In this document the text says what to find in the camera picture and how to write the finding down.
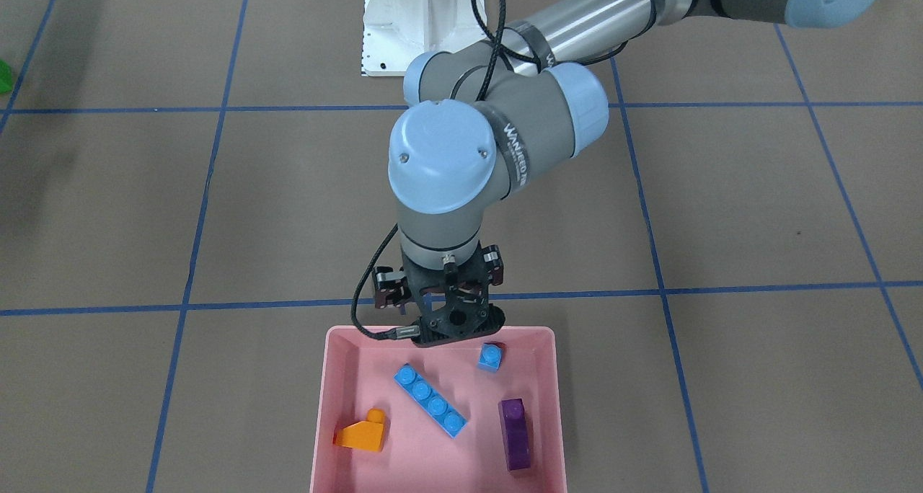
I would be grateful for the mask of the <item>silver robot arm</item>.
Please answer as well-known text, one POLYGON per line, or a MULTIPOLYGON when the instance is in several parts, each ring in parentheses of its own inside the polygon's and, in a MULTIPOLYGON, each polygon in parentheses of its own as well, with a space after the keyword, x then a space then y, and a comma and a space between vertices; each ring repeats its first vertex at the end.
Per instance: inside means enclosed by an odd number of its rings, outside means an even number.
POLYGON ((494 334, 505 315, 489 300, 503 280, 496 246, 482 246, 482 215, 579 155, 609 125, 609 97, 590 65, 621 53, 657 25, 706 16, 833 29, 874 0, 562 0, 498 26, 459 52, 427 52, 403 77, 408 109, 389 139, 388 178, 398 270, 369 263, 375 307, 418 305, 407 326, 367 332, 433 347, 494 334))

